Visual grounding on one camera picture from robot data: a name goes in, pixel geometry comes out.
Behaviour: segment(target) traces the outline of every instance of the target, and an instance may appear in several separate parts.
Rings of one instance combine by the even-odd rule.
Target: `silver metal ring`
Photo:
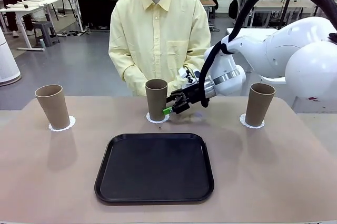
[[[230,80],[231,78],[235,78],[238,75],[240,75],[239,70],[233,70],[229,73],[226,73],[226,74],[214,79],[213,81],[214,81],[215,85],[218,85],[218,84],[221,84],[221,83],[223,83],[227,80]]]

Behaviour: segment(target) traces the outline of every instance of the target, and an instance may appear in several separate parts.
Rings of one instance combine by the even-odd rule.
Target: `brown paper cup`
[[[256,83],[251,86],[245,119],[248,125],[258,127],[262,124],[274,94],[275,89],[270,85]]]
[[[146,82],[146,97],[150,119],[161,121],[165,118],[163,110],[166,108],[167,82],[162,79],[152,79]]]
[[[54,129],[69,126],[69,114],[62,86],[43,86],[35,91],[35,96]]]

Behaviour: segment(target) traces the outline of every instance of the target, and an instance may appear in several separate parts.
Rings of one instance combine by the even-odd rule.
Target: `yellow shirt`
[[[145,83],[182,87],[181,67],[201,69],[210,47],[207,14],[199,0],[119,0],[111,16],[109,55],[134,95],[146,96]]]

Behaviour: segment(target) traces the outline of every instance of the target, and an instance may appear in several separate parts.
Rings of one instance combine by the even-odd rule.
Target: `coaster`
[[[163,120],[161,120],[161,121],[154,121],[154,120],[151,120],[150,119],[150,113],[147,113],[146,114],[146,119],[149,121],[149,122],[151,122],[151,123],[164,123],[164,122],[166,122],[168,119],[170,118],[170,115],[165,115],[165,118],[163,119]]]
[[[261,125],[259,125],[258,127],[253,127],[253,126],[251,126],[251,125],[248,125],[247,123],[246,123],[246,114],[242,114],[241,116],[240,116],[240,122],[244,125],[244,126],[246,126],[247,128],[255,128],[255,129],[257,129],[257,128],[263,128],[264,127],[264,120],[262,121],[262,124]]]
[[[69,129],[69,128],[71,128],[72,126],[75,125],[76,119],[75,119],[74,116],[69,115],[69,120],[70,120],[70,124],[69,124],[69,126],[66,127],[66,128],[63,128],[63,129],[54,129],[54,128],[52,127],[52,125],[49,123],[49,129],[50,129],[51,131],[54,131],[54,132],[65,131],[65,130],[67,130],[67,129]]]

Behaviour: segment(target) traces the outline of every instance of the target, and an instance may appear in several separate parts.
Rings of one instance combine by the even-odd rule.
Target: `plastic stool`
[[[41,38],[43,38],[43,41],[47,47],[52,46],[53,42],[59,43],[59,40],[58,40],[56,31],[53,27],[52,22],[36,22],[36,23],[33,23],[33,28],[34,28],[36,44],[39,43],[39,40]],[[41,30],[42,36],[39,36],[39,37],[36,36],[36,29]]]

